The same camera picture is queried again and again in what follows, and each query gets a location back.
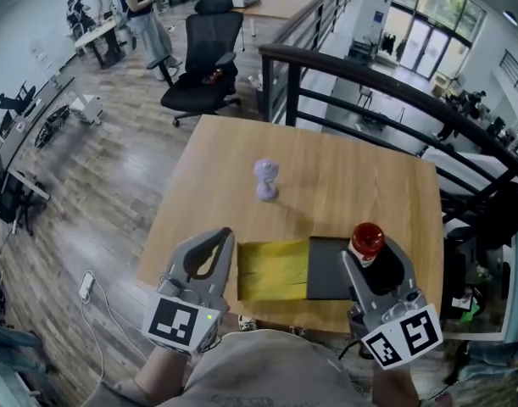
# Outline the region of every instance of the wooden floor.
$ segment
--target wooden floor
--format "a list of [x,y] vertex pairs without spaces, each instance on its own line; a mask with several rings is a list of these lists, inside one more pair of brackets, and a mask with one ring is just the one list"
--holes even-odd
[[[185,18],[192,3],[163,14],[171,33],[175,55],[185,58]],[[223,114],[258,119],[249,75],[260,68],[257,45],[269,41],[280,21],[257,20],[258,35],[252,40],[246,20],[245,53],[237,48],[240,70],[237,90],[242,107]],[[104,104],[100,126],[69,119],[52,143],[36,150],[34,136],[21,150],[16,165],[45,183],[52,199],[32,220],[34,237],[23,231],[8,237],[9,227],[0,221],[0,271],[8,298],[8,322],[34,330],[58,369],[49,376],[50,398],[59,405],[79,405],[94,389],[100,374],[100,356],[92,334],[81,318],[78,287],[86,270],[94,270],[108,294],[116,319],[131,340],[149,354],[152,345],[133,327],[141,324],[146,293],[134,285],[134,273],[143,244],[170,175],[198,119],[182,121],[176,129],[159,100],[166,86],[145,70],[142,46],[111,70],[101,71],[93,56],[74,59],[64,70],[75,74],[84,93],[97,94]],[[110,320],[102,292],[93,289],[84,314],[92,323],[106,361],[106,379],[116,382],[133,377],[142,357],[126,342]],[[234,327],[227,319],[224,331]],[[316,334],[339,351],[345,337]],[[442,353],[434,352],[414,367],[415,381],[423,397],[443,388],[447,372]],[[343,362],[365,393],[370,391],[370,362],[350,351]],[[489,405],[514,405],[515,383],[495,382],[475,390],[476,383],[455,388],[460,402],[472,404],[485,392],[500,393]]]

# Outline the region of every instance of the purple toy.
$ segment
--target purple toy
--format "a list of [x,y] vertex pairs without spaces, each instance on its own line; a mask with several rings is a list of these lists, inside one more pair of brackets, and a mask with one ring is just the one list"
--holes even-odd
[[260,159],[255,163],[253,173],[259,181],[257,184],[257,198],[260,200],[277,198],[277,188],[274,180],[279,173],[279,165],[269,159]]

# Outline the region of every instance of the yellow cloth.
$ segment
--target yellow cloth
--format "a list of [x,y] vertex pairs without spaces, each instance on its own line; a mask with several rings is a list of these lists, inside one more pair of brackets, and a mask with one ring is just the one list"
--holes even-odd
[[306,298],[309,241],[238,244],[242,301]]

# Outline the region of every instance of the black metal railing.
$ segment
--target black metal railing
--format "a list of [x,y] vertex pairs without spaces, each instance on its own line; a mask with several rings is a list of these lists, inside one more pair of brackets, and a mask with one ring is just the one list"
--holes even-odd
[[505,50],[504,58],[499,66],[505,71],[505,74],[514,83],[516,91],[518,91],[518,62],[509,51]]
[[[272,42],[319,51],[350,2],[351,0],[310,2],[274,35]],[[287,106],[287,66],[263,58],[262,72],[264,79],[271,81],[264,86],[264,118],[269,122],[277,122]]]
[[[487,182],[487,184],[482,187],[474,187],[465,179],[464,175],[451,173],[444,167],[437,165],[437,173],[442,178],[464,190],[462,192],[464,194],[461,195],[460,192],[447,192],[444,189],[440,189],[442,208],[445,213],[443,217],[444,223],[457,218],[468,224],[474,224],[476,217],[474,215],[472,216],[471,213],[479,215],[482,212],[482,208],[487,204],[488,198],[502,186],[518,178],[518,159],[508,152],[497,140],[490,137],[473,122],[463,118],[455,109],[449,107],[446,103],[418,91],[412,86],[406,85],[366,66],[312,50],[273,43],[261,46],[259,52],[263,56],[263,59],[270,63],[276,62],[287,65],[287,86],[283,89],[287,104],[285,125],[296,126],[297,120],[306,120],[322,125],[323,128],[339,131],[377,146],[415,155],[414,152],[409,152],[403,147],[395,146],[387,142],[385,138],[377,137],[371,133],[359,131],[358,129],[326,120],[322,117],[313,116],[298,109],[300,98],[311,98],[315,101],[320,101],[347,110],[348,112],[356,113],[369,120],[380,122],[382,125],[386,125],[396,131],[401,131],[403,134],[441,151],[448,156],[448,158],[454,160],[456,164],[462,164],[467,170],[477,174],[483,181]],[[415,128],[406,126],[402,124],[401,121],[392,120],[386,115],[364,109],[344,99],[329,97],[305,89],[301,86],[305,70],[315,70],[324,74],[334,75],[338,80],[343,79],[351,81],[356,85],[368,86],[374,91],[382,92],[392,98],[403,101],[409,106],[428,114],[433,119],[451,126],[460,135],[475,143],[483,152],[486,152],[487,155],[494,157],[503,164],[507,170],[501,175],[498,173],[495,176],[463,154],[457,153],[452,148],[448,148],[440,143],[436,138],[419,132]],[[265,77],[265,84],[271,82],[272,80]]]

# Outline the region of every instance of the sneaker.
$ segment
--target sneaker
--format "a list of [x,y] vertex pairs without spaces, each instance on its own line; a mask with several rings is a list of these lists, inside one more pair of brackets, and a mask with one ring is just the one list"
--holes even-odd
[[173,66],[170,66],[168,68],[168,75],[170,76],[170,78],[174,78],[178,72],[180,72],[179,68],[174,68]]
[[240,326],[240,332],[254,332],[259,329],[257,320],[243,315],[238,316],[238,325]]
[[303,329],[302,327],[290,326],[289,333],[291,333],[294,336],[305,337],[307,332],[306,329]]
[[174,58],[174,63],[170,66],[171,68],[177,68],[183,63],[183,60]]

